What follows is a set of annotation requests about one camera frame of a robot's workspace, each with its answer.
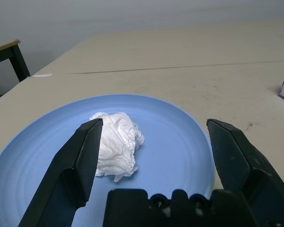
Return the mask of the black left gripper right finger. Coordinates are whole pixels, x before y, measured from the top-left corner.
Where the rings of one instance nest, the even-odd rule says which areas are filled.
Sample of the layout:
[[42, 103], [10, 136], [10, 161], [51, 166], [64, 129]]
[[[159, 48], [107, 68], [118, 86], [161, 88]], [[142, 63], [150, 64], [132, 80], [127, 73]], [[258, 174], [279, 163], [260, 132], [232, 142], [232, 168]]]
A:
[[223, 188], [240, 191], [261, 227], [284, 227], [284, 182], [233, 125], [209, 119], [213, 158]]

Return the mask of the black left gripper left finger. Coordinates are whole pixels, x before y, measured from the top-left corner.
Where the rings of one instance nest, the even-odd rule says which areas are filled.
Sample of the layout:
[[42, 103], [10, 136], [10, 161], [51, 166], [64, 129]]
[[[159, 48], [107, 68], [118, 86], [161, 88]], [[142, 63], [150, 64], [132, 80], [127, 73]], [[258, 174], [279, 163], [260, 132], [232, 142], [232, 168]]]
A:
[[98, 163], [103, 120], [83, 123], [52, 159], [20, 227], [70, 227], [89, 201]]

